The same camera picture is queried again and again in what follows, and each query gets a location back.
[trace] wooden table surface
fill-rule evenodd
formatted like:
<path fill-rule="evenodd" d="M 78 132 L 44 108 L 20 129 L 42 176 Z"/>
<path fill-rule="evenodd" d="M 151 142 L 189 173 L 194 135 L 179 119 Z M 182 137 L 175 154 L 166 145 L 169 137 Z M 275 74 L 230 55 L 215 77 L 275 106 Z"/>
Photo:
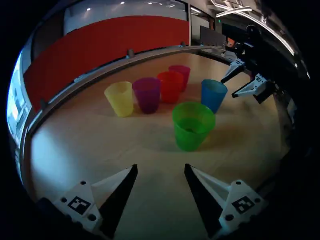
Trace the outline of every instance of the wooden table surface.
<path fill-rule="evenodd" d="M 138 177 L 115 239 L 204 239 L 185 163 L 227 183 L 242 179 L 252 188 L 276 172 L 286 146 L 275 100 L 271 96 L 258 104 L 253 96 L 232 98 L 249 81 L 244 73 L 226 83 L 216 127 L 195 152 L 183 152 L 175 144 L 175 104 L 160 104 L 151 115 L 135 105 L 132 116 L 116 117 L 104 96 L 106 87 L 156 76 L 173 64 L 191 68 L 179 102 L 199 102 L 201 81 L 220 80 L 228 69 L 198 55 L 176 54 L 122 70 L 74 96 L 32 137 L 30 168 L 37 198 L 56 200 L 81 180 L 95 183 L 137 164 Z"/>

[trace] blue cup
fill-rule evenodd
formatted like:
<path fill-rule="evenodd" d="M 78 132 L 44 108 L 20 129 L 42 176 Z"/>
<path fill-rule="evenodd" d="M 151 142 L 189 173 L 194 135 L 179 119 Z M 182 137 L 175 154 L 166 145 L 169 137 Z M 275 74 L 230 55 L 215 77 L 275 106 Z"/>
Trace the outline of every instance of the blue cup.
<path fill-rule="evenodd" d="M 227 87 L 221 82 L 205 79 L 201 82 L 201 104 L 216 113 L 227 93 Z"/>

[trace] purple cup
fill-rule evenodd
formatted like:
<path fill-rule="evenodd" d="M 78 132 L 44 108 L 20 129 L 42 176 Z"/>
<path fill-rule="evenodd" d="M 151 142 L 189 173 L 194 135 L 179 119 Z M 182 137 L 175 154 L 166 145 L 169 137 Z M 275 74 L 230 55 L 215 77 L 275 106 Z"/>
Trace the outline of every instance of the purple cup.
<path fill-rule="evenodd" d="M 184 92 L 187 88 L 190 75 L 190 68 L 183 65 L 173 65 L 169 67 L 169 71 L 179 72 L 183 75 L 183 84 L 181 91 Z"/>
<path fill-rule="evenodd" d="M 141 78 L 132 84 L 139 107 L 146 114 L 154 113 L 159 107 L 161 82 L 157 78 Z"/>

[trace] red partition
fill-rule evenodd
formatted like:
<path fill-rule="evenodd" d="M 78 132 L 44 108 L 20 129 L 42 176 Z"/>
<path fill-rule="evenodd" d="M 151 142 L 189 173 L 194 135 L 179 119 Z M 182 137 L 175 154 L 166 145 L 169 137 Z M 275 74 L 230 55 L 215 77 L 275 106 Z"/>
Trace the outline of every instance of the red partition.
<path fill-rule="evenodd" d="M 26 90 L 36 111 L 75 78 L 109 61 L 189 41 L 188 22 L 159 16 L 127 16 L 95 22 L 57 40 L 24 73 Z"/>

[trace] plastic cup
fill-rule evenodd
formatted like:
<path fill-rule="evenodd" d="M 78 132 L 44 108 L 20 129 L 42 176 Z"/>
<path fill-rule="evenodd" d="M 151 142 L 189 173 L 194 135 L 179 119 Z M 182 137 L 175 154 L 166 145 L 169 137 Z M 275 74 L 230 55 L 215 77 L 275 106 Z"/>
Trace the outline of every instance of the plastic cup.
<path fill-rule="evenodd" d="M 162 72 L 157 78 L 161 81 L 161 99 L 165 103 L 176 103 L 183 84 L 183 75 L 179 72 Z"/>
<path fill-rule="evenodd" d="M 183 65 L 173 65 L 169 67 L 169 71 L 179 72 L 183 75 L 183 84 L 181 91 L 184 92 L 187 88 L 190 75 L 190 68 Z"/>
<path fill-rule="evenodd" d="M 159 107 L 161 82 L 157 78 L 141 78 L 136 80 L 132 89 L 142 112 L 154 113 Z"/>
<path fill-rule="evenodd" d="M 174 133 L 178 147 L 194 151 L 216 124 L 214 113 L 198 102 L 184 102 L 172 111 Z"/>
<path fill-rule="evenodd" d="M 205 79 L 201 82 L 201 103 L 216 113 L 227 91 L 228 89 L 223 83 Z"/>
<path fill-rule="evenodd" d="M 126 117 L 133 112 L 131 82 L 116 82 L 111 84 L 104 95 L 110 102 L 113 110 L 119 117 Z"/>

